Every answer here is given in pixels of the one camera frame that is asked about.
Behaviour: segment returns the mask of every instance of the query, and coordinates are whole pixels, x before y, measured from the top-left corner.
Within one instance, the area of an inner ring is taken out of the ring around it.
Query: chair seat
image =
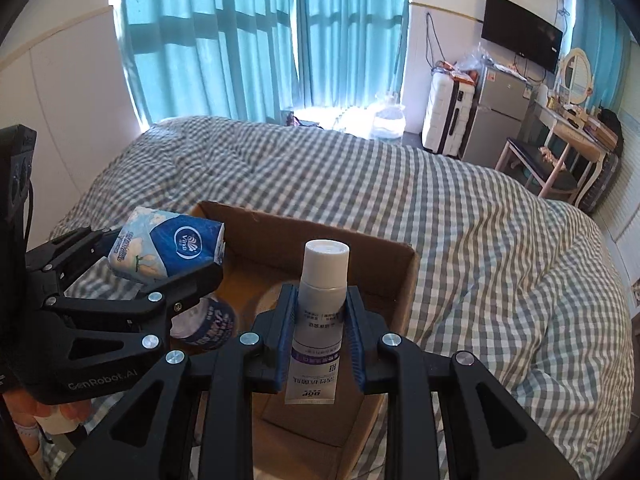
[[[526,142],[520,142],[519,140],[507,139],[511,150],[518,155],[518,157],[532,169],[540,179],[547,181],[551,176],[551,172],[554,170],[554,165],[547,162],[542,153],[540,153],[540,147],[534,144],[527,144]],[[552,189],[557,189],[565,192],[573,192],[578,189],[578,182],[574,179],[574,176],[567,170],[558,173]]]

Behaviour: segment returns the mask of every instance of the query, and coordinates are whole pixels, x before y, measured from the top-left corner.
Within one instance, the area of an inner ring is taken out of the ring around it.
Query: tissue pack
[[[225,225],[169,211],[137,207],[108,256],[114,274],[154,283],[213,260],[222,264]]]

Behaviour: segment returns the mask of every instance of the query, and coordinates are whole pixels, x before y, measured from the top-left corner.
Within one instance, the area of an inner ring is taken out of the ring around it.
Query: bed
[[[189,212],[200,200],[411,244],[421,260],[408,338],[425,351],[478,356],[581,478],[597,478],[622,446],[633,387],[629,314],[601,234],[576,208],[415,148],[191,117],[156,124],[133,142],[53,234],[120,224],[138,205]],[[115,299],[135,291],[102,261],[72,293]],[[117,399],[95,399],[87,428]],[[383,477],[384,413],[353,478]],[[63,457],[46,447],[53,471]]]

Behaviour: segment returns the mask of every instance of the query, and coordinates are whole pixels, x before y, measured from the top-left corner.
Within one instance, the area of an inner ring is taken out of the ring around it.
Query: television
[[[562,31],[509,0],[486,0],[482,37],[556,71]]]

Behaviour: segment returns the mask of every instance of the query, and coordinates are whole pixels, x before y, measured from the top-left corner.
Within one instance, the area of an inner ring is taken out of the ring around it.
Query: curtain
[[[299,95],[292,1],[121,0],[121,50],[141,120],[279,123]]]
[[[611,0],[576,0],[572,47],[585,51],[594,76],[590,105],[619,111],[631,33]]]
[[[305,107],[366,106],[402,84],[409,0],[297,0]]]

